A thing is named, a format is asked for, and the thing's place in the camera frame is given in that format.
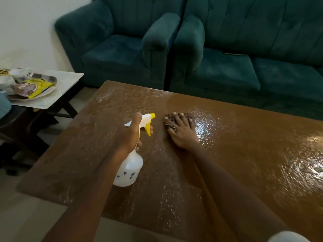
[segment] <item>green sofa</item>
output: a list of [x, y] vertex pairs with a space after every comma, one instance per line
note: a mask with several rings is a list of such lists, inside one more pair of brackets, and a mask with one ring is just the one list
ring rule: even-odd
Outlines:
[[322, 10], [323, 0], [187, 0], [170, 91], [323, 120]]
[[164, 89], [167, 56], [186, 0], [93, 0], [55, 23], [81, 81]]

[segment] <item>tufted backrest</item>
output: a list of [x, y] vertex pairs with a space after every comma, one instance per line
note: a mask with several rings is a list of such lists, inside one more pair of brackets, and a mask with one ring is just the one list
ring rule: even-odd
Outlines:
[[141, 37], [164, 13], [182, 16], [186, 0], [102, 0], [111, 9], [116, 34]]
[[323, 65], [323, 0], [188, 0], [205, 46]]

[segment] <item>white wall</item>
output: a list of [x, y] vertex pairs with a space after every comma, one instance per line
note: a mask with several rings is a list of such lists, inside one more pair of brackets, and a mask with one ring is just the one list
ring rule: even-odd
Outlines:
[[54, 21], [91, 0], [1, 0], [0, 68], [73, 71]]

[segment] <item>brown coffee table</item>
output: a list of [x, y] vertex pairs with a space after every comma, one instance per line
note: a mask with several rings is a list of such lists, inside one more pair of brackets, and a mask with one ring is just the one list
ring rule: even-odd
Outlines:
[[163, 126], [166, 113], [189, 112], [215, 161], [294, 231], [321, 241], [323, 122], [118, 82], [102, 85], [19, 190], [69, 205], [136, 111], [156, 114], [154, 134], [141, 135], [143, 168], [132, 186], [113, 186], [104, 217], [186, 241], [236, 241], [193, 160]]

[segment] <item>floor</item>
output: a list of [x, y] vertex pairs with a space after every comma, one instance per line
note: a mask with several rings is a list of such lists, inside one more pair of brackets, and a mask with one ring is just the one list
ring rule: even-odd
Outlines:
[[[96, 92], [94, 88], [82, 89], [71, 104], [80, 111]], [[42, 130], [39, 136], [48, 144], [66, 129], [72, 119], [58, 117], [58, 124]], [[25, 160], [23, 154], [17, 156]], [[65, 211], [66, 207], [18, 193], [15, 188], [23, 173], [17, 177], [7, 176], [0, 169], [0, 237], [2, 242], [41, 241], [48, 230]], [[180, 242], [130, 225], [102, 218], [95, 242]]]

